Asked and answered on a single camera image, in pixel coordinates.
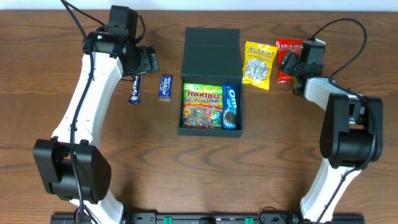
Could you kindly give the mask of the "Haribo gummy candy bag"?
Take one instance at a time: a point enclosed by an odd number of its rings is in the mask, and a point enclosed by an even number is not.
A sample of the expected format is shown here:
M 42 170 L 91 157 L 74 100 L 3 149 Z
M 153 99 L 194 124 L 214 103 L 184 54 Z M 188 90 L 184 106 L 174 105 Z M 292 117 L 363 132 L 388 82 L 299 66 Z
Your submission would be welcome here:
M 183 84 L 182 126 L 184 128 L 221 129 L 222 116 L 221 86 Z

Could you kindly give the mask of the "red snack bag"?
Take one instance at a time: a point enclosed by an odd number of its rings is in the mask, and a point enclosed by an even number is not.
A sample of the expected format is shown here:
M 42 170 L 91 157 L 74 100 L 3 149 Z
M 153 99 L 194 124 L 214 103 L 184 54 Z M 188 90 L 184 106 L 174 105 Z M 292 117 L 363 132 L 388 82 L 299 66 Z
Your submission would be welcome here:
M 285 54 L 289 51 L 300 56 L 304 40 L 302 39 L 277 39 L 276 47 L 277 50 L 277 66 L 279 67 L 282 64 L 282 60 Z M 292 81 L 292 76 L 284 73 L 281 69 L 278 69 L 278 83 L 285 83 Z

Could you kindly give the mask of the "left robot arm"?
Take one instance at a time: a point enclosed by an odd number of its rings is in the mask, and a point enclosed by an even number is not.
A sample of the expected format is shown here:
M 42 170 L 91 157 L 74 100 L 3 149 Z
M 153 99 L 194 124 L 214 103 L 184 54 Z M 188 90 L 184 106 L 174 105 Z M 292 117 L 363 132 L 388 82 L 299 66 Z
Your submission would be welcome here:
M 122 77 L 159 70 L 155 49 L 129 35 L 90 32 L 82 43 L 78 84 L 49 140 L 38 139 L 33 156 L 48 194 L 76 205 L 66 223 L 130 223 L 110 191 L 111 166 L 100 153 L 101 130 L 113 91 Z

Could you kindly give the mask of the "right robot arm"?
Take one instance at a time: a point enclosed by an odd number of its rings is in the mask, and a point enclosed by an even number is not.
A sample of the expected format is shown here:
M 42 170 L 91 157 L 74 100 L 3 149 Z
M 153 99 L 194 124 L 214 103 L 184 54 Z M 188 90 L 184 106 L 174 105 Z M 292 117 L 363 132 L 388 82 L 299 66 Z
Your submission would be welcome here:
M 279 68 L 293 77 L 294 94 L 325 110 L 320 134 L 322 163 L 310 190 L 300 201 L 303 221 L 327 223 L 352 180 L 382 150 L 382 101 L 354 93 L 326 77 L 307 73 L 319 68 L 287 52 Z

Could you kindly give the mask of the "blue Oreo cookie pack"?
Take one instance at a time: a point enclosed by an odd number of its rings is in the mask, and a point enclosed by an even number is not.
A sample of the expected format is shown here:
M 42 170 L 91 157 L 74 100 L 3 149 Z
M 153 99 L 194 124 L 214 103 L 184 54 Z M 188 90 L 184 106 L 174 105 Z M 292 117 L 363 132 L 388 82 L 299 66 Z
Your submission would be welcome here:
M 224 83 L 223 88 L 223 129 L 237 129 L 237 94 L 236 85 Z

